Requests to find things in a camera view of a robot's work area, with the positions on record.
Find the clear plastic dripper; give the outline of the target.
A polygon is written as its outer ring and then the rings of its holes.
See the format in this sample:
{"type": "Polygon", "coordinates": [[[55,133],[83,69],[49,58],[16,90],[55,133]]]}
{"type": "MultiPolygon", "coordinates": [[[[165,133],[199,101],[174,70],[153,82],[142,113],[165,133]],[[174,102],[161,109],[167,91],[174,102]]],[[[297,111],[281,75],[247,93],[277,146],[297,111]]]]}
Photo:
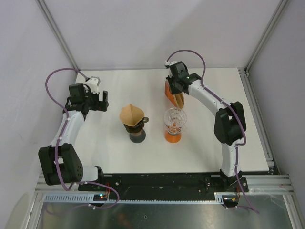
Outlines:
{"type": "Polygon", "coordinates": [[[186,128],[187,115],[184,110],[172,107],[164,113],[164,126],[171,135],[178,135],[186,128]]]}

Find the brown paper coffee filter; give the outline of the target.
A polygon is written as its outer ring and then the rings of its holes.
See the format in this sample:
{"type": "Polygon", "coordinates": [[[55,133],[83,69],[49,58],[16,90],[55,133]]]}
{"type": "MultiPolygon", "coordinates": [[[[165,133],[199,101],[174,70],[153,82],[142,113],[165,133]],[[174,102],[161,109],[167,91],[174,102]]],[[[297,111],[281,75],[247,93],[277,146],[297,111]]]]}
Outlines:
{"type": "Polygon", "coordinates": [[[121,109],[120,121],[127,126],[136,126],[143,118],[144,111],[132,104],[129,104],[121,109]]]}

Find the olive green plastic dripper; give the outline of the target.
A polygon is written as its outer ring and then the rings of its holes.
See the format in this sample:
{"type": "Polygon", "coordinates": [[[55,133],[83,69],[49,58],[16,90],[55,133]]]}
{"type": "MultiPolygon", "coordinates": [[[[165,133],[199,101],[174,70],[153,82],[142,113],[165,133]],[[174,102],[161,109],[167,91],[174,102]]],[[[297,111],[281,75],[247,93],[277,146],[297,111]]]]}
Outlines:
{"type": "Polygon", "coordinates": [[[141,119],[135,126],[124,125],[128,133],[138,133],[144,128],[145,124],[149,121],[148,117],[141,119]]]}

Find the glass beaker with orange contents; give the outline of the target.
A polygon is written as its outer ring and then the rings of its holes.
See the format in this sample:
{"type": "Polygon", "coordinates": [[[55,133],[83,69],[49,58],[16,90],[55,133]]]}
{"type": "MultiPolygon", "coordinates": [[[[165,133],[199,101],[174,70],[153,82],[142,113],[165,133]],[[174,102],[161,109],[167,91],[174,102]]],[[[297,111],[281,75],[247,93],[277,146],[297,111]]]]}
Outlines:
{"type": "Polygon", "coordinates": [[[166,125],[166,131],[165,131],[165,139],[169,143],[178,143],[181,140],[182,134],[182,128],[177,126],[169,126],[166,125]]]}

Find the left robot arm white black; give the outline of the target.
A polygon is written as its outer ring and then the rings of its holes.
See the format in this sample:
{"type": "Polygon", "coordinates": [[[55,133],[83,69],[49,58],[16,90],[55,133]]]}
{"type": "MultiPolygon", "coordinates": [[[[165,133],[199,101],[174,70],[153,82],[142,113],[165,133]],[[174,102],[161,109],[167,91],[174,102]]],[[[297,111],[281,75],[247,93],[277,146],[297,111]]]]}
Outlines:
{"type": "Polygon", "coordinates": [[[70,85],[69,93],[55,138],[49,146],[39,149],[42,172],[49,186],[89,182],[90,187],[99,191],[105,186],[102,169],[84,166],[74,146],[89,111],[107,111],[108,92],[100,92],[97,78],[92,78],[70,85]]]}

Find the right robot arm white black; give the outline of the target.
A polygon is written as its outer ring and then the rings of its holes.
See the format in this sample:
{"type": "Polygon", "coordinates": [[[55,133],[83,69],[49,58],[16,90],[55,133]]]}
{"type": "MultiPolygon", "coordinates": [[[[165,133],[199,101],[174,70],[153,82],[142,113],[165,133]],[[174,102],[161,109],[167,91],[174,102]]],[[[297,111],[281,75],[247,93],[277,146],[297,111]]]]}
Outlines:
{"type": "Polygon", "coordinates": [[[244,108],[240,102],[229,103],[209,89],[203,76],[190,74],[180,62],[165,62],[169,70],[166,80],[172,94],[185,93],[200,101],[215,117],[214,135],[222,146],[220,187],[232,191],[242,176],[239,168],[238,149],[246,144],[244,108]]]}

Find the orange coffee filter box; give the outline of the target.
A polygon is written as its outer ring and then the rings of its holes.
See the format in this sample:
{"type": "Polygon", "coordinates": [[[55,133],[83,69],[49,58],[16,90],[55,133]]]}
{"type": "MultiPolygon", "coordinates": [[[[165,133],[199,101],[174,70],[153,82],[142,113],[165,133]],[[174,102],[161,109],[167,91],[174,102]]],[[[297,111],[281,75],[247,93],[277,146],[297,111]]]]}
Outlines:
{"type": "Polygon", "coordinates": [[[171,92],[168,80],[165,81],[164,94],[169,99],[169,101],[176,107],[174,94],[172,94],[172,92],[171,92]]]}

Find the brown paper coffee filters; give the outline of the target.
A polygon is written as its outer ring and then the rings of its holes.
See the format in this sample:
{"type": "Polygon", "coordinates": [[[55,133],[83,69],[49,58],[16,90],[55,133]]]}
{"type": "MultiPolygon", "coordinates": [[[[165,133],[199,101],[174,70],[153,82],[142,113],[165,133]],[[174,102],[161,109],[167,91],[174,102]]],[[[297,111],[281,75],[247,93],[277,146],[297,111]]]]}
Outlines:
{"type": "Polygon", "coordinates": [[[184,95],[183,93],[175,94],[174,99],[176,102],[176,107],[183,109],[184,107],[184,95]]]}

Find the grey carafe with red rim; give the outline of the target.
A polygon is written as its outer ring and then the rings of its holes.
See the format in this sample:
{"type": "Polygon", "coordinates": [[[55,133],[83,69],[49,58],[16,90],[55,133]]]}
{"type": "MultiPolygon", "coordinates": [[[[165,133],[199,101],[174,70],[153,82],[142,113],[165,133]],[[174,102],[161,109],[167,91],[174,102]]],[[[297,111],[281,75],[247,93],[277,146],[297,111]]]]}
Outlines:
{"type": "Polygon", "coordinates": [[[142,129],[140,132],[137,133],[129,133],[129,138],[133,143],[141,143],[146,138],[146,132],[142,129]]]}

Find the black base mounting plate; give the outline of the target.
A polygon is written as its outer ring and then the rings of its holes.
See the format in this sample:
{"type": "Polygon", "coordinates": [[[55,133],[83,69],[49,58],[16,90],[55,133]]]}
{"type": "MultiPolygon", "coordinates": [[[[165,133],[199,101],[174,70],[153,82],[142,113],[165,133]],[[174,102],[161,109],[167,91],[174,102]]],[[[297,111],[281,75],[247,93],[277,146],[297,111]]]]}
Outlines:
{"type": "Polygon", "coordinates": [[[156,173],[156,174],[105,174],[104,185],[109,185],[117,198],[124,197],[181,197],[198,193],[248,192],[245,177],[227,186],[220,174],[216,173],[156,173]]]}

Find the aluminium frame post left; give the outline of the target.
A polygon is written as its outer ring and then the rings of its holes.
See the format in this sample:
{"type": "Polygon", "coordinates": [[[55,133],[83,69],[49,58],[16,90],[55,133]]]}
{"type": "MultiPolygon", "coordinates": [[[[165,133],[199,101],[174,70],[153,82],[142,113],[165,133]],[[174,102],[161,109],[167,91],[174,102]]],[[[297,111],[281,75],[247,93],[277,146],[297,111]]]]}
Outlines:
{"type": "Polygon", "coordinates": [[[50,30],[52,31],[55,39],[57,40],[59,46],[61,47],[61,50],[63,51],[64,55],[68,59],[70,65],[76,69],[78,69],[78,65],[51,13],[49,10],[49,7],[47,6],[46,2],[44,0],[35,0],[37,3],[39,9],[41,10],[47,24],[49,25],[50,30]]]}

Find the aluminium frame post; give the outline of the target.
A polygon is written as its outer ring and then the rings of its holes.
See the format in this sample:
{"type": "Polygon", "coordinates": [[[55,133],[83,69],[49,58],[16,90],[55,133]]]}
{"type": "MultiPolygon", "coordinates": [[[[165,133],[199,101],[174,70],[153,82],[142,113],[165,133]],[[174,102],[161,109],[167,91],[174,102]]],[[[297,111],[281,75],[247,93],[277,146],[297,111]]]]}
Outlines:
{"type": "Polygon", "coordinates": [[[47,24],[49,25],[50,30],[52,31],[55,39],[57,40],[59,46],[61,47],[61,50],[63,51],[64,55],[68,59],[70,65],[76,69],[78,69],[78,65],[51,13],[49,10],[49,7],[47,6],[46,2],[44,0],[35,0],[37,3],[39,9],[41,10],[47,24]]]}
{"type": "Polygon", "coordinates": [[[270,39],[272,33],[274,32],[277,24],[279,23],[281,17],[283,16],[286,8],[290,4],[290,0],[280,0],[276,9],[274,10],[266,28],[263,31],[262,36],[260,37],[254,51],[252,52],[250,59],[248,60],[246,66],[244,67],[245,72],[249,72],[254,65],[256,59],[259,57],[262,52],[264,46],[267,44],[270,39]]]}

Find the aluminium frame post right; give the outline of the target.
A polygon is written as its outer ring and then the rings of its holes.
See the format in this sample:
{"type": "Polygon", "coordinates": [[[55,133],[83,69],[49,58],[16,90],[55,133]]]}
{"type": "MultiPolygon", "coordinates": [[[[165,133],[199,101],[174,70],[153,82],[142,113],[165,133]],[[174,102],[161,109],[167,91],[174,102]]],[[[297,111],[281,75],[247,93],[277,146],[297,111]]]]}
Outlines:
{"type": "Polygon", "coordinates": [[[290,0],[280,0],[276,9],[274,10],[266,28],[263,31],[262,36],[260,37],[254,51],[252,52],[250,59],[248,60],[246,66],[244,67],[245,72],[249,72],[254,65],[256,59],[259,57],[262,52],[264,46],[267,44],[270,39],[272,33],[274,32],[277,24],[279,23],[281,17],[283,16],[286,8],[290,4],[290,0]]]}

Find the aluminium frame rail right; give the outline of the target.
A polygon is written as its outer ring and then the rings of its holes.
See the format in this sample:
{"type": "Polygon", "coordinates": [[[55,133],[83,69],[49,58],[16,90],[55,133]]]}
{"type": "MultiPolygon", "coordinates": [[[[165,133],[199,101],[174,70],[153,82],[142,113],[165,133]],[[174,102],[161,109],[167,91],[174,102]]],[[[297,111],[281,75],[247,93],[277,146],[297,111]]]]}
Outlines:
{"type": "Polygon", "coordinates": [[[282,175],[278,169],[275,157],[268,139],[266,129],[263,123],[261,112],[254,94],[254,90],[249,79],[249,73],[244,68],[238,68],[238,72],[244,87],[244,91],[251,109],[251,113],[255,122],[255,126],[260,138],[260,142],[264,151],[265,159],[269,170],[267,172],[247,172],[249,178],[250,191],[252,193],[267,193],[274,195],[288,195],[294,193],[290,176],[282,175]]]}

